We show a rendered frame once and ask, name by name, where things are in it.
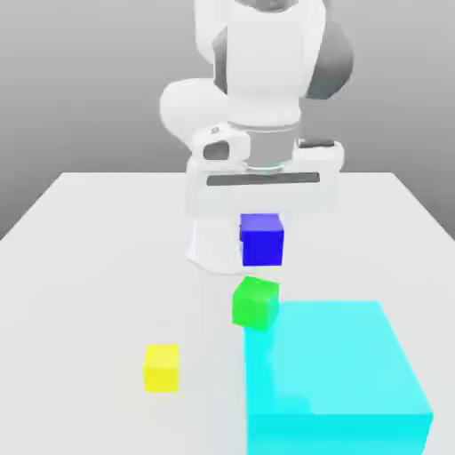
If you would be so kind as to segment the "small blue cube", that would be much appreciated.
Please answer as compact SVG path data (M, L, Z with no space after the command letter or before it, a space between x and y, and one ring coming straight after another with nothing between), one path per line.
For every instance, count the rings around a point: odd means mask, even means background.
M245 267L283 264L284 228L278 214L242 214L240 240Z

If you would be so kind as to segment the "large cyan box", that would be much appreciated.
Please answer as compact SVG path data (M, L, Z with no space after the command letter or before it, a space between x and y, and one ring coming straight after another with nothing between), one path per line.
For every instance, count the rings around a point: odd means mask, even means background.
M423 455L433 411L380 304L284 302L243 352L246 455Z

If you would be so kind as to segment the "small yellow cube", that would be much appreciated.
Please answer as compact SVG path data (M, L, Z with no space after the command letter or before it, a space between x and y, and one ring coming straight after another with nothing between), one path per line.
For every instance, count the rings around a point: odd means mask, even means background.
M180 379L178 345L148 345L143 364L144 388L148 393L174 393Z

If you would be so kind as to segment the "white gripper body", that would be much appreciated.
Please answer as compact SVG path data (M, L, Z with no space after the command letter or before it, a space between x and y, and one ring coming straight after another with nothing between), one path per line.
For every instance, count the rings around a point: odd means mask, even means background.
M193 215L279 213L331 208L338 172L222 173L188 169L186 207Z

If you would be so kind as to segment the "small green cube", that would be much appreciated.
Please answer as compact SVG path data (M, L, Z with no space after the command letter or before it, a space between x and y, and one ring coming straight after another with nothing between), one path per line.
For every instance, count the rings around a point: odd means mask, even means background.
M233 293L233 324L267 331L278 313L279 290L277 282L246 276Z

